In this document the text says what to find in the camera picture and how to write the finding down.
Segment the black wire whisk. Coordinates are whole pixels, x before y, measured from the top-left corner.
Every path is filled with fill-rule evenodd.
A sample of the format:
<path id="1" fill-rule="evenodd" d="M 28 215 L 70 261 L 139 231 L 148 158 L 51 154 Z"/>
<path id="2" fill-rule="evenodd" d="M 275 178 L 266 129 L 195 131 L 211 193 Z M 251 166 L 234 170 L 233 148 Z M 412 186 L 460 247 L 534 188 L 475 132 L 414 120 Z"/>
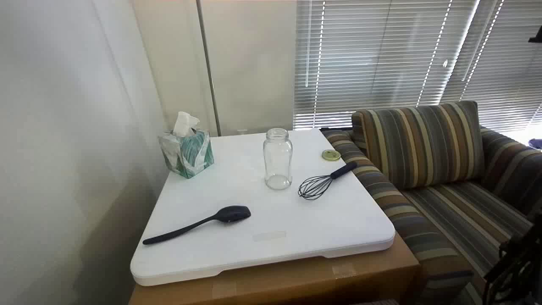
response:
<path id="1" fill-rule="evenodd" d="M 346 163 L 343 168 L 333 171 L 331 175 L 311 176 L 299 186 L 299 195 L 305 200 L 319 200 L 333 185 L 334 180 L 353 171 L 356 163 Z"/>

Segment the clear glass bottle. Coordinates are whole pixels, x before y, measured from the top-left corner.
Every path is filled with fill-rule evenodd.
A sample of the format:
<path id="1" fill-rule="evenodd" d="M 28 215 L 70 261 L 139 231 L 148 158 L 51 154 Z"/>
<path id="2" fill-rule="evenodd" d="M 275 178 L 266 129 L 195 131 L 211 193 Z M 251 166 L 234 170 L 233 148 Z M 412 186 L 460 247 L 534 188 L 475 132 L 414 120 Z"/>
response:
<path id="1" fill-rule="evenodd" d="M 263 142 L 265 181 L 272 190 L 292 185 L 294 144 L 287 129 L 270 129 Z"/>

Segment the white foam board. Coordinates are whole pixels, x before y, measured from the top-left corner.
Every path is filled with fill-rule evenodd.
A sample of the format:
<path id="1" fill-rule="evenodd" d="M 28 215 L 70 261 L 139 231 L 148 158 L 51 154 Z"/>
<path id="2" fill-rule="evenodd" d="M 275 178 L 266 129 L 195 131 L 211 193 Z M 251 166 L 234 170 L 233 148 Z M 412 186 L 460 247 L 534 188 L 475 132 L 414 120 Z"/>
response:
<path id="1" fill-rule="evenodd" d="M 251 217 L 234 224 L 211 220 L 155 246 L 136 247 L 131 273 L 143 286 L 211 278 L 224 271 L 304 258 L 341 258 L 388 249 L 392 220 L 360 180 L 348 173 L 319 200 L 305 200 L 295 185 L 265 183 L 261 134 L 212 141 L 216 163 L 187 180 L 165 181 L 143 236 L 155 237 L 207 219 L 229 205 Z"/>

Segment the dark blue spatula spoon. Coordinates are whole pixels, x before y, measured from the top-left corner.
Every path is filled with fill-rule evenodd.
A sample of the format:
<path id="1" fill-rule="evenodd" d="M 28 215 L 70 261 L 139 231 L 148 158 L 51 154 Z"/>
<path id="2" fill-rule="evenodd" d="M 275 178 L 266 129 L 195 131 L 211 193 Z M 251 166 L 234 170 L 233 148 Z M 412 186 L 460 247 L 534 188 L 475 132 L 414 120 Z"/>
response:
<path id="1" fill-rule="evenodd" d="M 177 231 L 172 231 L 172 232 L 167 232 L 167 234 L 161 234 L 161 236 L 155 236 L 155 237 L 148 237 L 143 241 L 145 246 L 151 246 L 151 244 L 160 244 L 160 242 L 167 242 L 167 241 L 172 241 L 175 237 L 180 237 L 194 229 L 197 229 L 199 225 L 204 225 L 211 220 L 217 220 L 217 222 L 222 222 L 222 224 L 234 224 L 234 222 L 241 222 L 241 220 L 246 220 L 251 217 L 251 210 L 244 205 L 229 205 L 229 207 L 224 207 L 221 209 L 219 212 L 216 212 L 214 215 L 207 217 L 207 219 L 202 219 L 195 224 L 190 224 L 187 227 L 182 227 L 182 229 L 177 229 Z"/>

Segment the green patterned tissue box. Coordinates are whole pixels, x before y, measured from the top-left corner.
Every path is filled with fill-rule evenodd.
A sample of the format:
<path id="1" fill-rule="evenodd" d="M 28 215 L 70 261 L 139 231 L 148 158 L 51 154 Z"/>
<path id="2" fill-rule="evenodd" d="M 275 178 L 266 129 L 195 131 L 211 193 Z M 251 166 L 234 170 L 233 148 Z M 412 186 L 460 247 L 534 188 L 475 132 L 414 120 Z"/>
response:
<path id="1" fill-rule="evenodd" d="M 199 122 L 199 117 L 180 112 L 173 129 L 160 137 L 167 166 L 183 178 L 194 178 L 214 164 L 211 137 L 199 129 Z"/>

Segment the white window blinds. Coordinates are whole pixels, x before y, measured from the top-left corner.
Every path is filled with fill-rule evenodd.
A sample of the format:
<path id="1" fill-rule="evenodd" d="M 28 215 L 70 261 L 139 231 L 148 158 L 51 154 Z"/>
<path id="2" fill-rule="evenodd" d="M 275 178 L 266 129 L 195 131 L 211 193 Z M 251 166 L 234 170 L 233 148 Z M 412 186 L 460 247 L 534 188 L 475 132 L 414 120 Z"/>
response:
<path id="1" fill-rule="evenodd" d="M 299 0 L 295 125 L 475 100 L 485 127 L 542 132 L 542 0 Z"/>

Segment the striped sofa cushion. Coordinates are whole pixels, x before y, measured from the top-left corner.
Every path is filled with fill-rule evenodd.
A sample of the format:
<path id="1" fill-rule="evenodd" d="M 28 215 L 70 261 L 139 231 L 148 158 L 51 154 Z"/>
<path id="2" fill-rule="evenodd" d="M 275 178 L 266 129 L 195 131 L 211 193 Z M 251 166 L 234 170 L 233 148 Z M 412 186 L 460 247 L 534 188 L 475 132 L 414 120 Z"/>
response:
<path id="1" fill-rule="evenodd" d="M 480 178 L 485 154 L 478 103 L 363 109 L 355 142 L 400 190 Z"/>

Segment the brown wooden table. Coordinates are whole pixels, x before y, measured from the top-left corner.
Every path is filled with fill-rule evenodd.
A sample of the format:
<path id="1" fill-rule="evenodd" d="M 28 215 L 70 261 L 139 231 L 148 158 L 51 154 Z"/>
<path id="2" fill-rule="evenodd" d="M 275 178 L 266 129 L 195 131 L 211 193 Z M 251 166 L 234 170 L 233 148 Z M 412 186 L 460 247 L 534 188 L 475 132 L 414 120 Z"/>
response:
<path id="1" fill-rule="evenodd" d="M 383 253 L 302 259 L 228 271 L 207 280 L 136 286 L 129 305 L 402 303 L 417 283 L 419 271 L 419 259 L 397 236 Z"/>

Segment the striped sofa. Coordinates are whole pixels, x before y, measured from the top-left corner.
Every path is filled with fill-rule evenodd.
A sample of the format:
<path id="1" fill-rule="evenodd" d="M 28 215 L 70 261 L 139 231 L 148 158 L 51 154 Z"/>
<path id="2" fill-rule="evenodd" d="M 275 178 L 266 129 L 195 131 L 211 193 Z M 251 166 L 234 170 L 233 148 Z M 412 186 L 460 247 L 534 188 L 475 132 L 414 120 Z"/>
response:
<path id="1" fill-rule="evenodd" d="M 482 305 L 485 275 L 500 246 L 524 236 L 542 209 L 542 153 L 482 125 L 480 178 L 426 188 L 397 188 L 355 142 L 353 124 L 322 134 L 370 192 L 421 263 L 410 300 Z"/>

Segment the black tripod stand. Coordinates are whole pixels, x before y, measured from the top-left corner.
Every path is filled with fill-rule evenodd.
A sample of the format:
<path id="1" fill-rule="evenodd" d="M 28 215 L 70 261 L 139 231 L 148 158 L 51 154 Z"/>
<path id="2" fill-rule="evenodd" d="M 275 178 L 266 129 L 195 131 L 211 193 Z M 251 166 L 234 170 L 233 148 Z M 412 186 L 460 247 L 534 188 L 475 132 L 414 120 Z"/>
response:
<path id="1" fill-rule="evenodd" d="M 485 275 L 483 305 L 542 305 L 542 217 L 500 246 L 500 261 Z"/>

